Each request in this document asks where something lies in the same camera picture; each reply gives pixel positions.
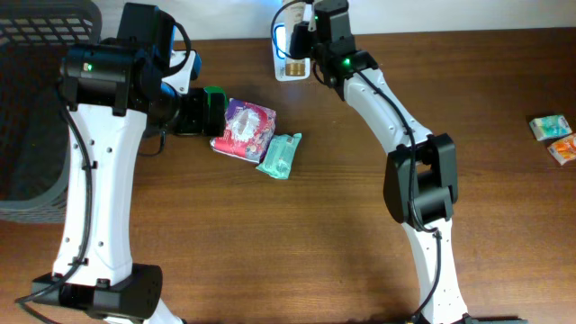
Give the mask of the white floral tube gold cap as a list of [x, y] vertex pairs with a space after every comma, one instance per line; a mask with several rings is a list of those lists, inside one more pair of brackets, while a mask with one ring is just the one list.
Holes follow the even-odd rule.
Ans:
[[306, 8], [305, 2], [292, 4], [283, 10], [283, 24], [285, 28], [283, 51], [289, 55], [285, 60], [285, 75], [287, 77], [306, 77], [308, 69], [305, 59], [295, 59], [291, 53], [291, 43], [294, 27], [298, 23], [306, 22], [310, 19], [310, 10]]

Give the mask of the green lidded jar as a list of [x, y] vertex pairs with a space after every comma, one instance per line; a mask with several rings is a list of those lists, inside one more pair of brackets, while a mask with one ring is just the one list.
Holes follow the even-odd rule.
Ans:
[[203, 132], [206, 136], [221, 137], [226, 128], [228, 98], [221, 87], [207, 86], [203, 91], [205, 97]]

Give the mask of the red purple snack packet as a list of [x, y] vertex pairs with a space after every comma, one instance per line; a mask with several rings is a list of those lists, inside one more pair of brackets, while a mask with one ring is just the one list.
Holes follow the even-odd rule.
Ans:
[[276, 111], [261, 105], [229, 99], [223, 135], [211, 139], [218, 153], [258, 164], [275, 133]]

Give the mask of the teal wet wipes packet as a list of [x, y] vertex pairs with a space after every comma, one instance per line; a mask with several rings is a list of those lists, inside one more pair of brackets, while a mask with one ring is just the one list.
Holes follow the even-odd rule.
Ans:
[[256, 169], [274, 179], [287, 180], [292, 171], [293, 159], [301, 139], [300, 133], [274, 135], [264, 160]]

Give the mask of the teal small tissue box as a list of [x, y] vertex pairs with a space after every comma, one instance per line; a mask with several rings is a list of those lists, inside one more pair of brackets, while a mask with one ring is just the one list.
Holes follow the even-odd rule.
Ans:
[[538, 141], [558, 139], [572, 134], [572, 128], [561, 114], [534, 118], [529, 126]]

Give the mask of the orange small tissue box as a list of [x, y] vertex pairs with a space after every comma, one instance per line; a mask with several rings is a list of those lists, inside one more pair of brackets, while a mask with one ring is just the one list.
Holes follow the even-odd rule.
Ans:
[[561, 166], [575, 160], [575, 134], [558, 139], [548, 147], [548, 152]]

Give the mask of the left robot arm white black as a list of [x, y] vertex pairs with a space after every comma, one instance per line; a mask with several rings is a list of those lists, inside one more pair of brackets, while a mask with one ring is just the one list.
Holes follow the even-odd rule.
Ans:
[[191, 47], [173, 48], [182, 24], [152, 4], [127, 3], [115, 37], [76, 44], [56, 86], [69, 131], [65, 227], [49, 273], [17, 305], [82, 311], [109, 323], [175, 323], [162, 301], [163, 273], [135, 263], [131, 195], [140, 143], [152, 136], [224, 132], [226, 95], [193, 88], [202, 66]]

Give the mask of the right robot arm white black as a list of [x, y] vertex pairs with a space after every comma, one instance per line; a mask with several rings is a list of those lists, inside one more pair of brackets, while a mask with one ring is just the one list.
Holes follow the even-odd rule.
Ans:
[[420, 290], [410, 320], [464, 323], [470, 315], [451, 235], [458, 200], [455, 144], [419, 123], [387, 85], [375, 59], [357, 48], [347, 0], [310, 6], [310, 20], [293, 29], [289, 55], [317, 64], [323, 84], [364, 119], [387, 156], [383, 198], [408, 237]]

